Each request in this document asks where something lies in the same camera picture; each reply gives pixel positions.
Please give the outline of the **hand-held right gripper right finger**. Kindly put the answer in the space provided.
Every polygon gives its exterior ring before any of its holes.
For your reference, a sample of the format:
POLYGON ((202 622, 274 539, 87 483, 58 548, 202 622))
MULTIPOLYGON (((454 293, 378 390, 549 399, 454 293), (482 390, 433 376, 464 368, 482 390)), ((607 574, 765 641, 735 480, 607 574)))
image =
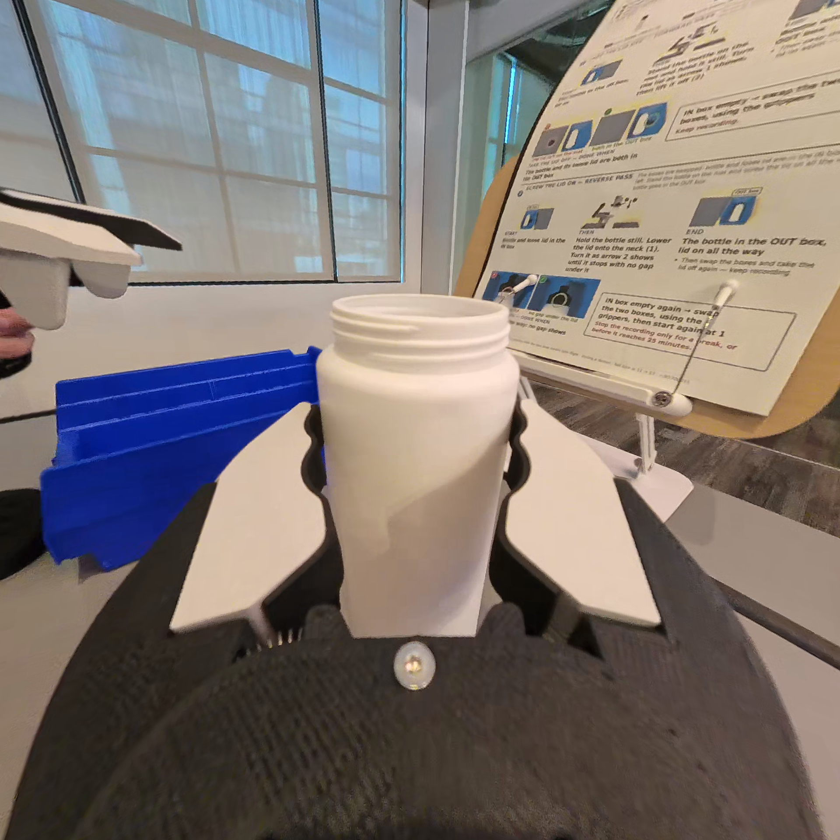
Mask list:
POLYGON ((612 471, 535 401, 518 402, 509 444, 489 577, 519 609, 526 634, 568 637, 587 618, 658 629, 612 471))

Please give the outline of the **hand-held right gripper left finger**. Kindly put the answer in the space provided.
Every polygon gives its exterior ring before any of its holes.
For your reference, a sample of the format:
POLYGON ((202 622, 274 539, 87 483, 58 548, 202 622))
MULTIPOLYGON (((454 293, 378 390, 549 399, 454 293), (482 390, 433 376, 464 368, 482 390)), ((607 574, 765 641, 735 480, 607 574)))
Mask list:
POLYGON ((242 620, 272 646, 297 641, 313 607, 340 603, 343 561, 322 445, 319 406, 302 402, 223 470, 171 631, 242 620))

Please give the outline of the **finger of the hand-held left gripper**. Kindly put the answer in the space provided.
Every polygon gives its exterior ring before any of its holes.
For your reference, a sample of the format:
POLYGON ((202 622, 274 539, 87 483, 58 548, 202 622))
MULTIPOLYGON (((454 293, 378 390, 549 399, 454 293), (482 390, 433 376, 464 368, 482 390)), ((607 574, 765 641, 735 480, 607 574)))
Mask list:
POLYGON ((139 217, 49 196, 1 191, 1 248, 44 258, 138 266, 138 247, 181 251, 182 242, 139 217))
POLYGON ((90 294, 102 299, 116 299, 125 294, 128 287, 131 265, 111 262, 68 260, 70 285, 86 288, 90 294))

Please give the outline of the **blue plastic bin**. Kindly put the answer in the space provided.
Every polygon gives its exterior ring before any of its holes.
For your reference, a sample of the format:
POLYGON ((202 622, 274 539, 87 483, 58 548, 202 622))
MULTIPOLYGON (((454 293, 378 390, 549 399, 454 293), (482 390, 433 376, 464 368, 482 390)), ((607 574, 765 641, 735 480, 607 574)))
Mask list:
POLYGON ((320 349, 277 350, 59 381, 40 477, 45 546, 112 571, 143 556, 194 494, 300 403, 320 349))

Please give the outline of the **white plastic bottle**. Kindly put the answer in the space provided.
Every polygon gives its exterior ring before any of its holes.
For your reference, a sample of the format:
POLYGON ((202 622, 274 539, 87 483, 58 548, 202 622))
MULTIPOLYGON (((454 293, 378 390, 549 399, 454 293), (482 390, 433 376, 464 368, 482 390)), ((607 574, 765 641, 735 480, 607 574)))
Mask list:
POLYGON ((518 397, 503 305, 336 300, 317 362, 354 637, 473 636, 518 397))

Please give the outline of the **person's left hand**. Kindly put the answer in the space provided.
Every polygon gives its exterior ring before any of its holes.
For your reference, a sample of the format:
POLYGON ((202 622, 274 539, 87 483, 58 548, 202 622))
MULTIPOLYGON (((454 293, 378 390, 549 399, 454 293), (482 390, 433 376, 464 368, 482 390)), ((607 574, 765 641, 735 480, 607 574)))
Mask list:
POLYGON ((1 310, 1 361, 16 361, 29 356, 35 336, 34 327, 13 308, 1 310))

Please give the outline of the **printed instruction sheet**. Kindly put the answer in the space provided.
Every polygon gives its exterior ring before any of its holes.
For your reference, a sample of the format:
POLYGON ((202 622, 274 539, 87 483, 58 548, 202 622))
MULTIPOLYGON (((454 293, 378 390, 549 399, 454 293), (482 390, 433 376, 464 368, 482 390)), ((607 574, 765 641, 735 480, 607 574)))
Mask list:
POLYGON ((615 2, 475 297, 520 354, 770 415, 838 290, 838 2, 615 2))

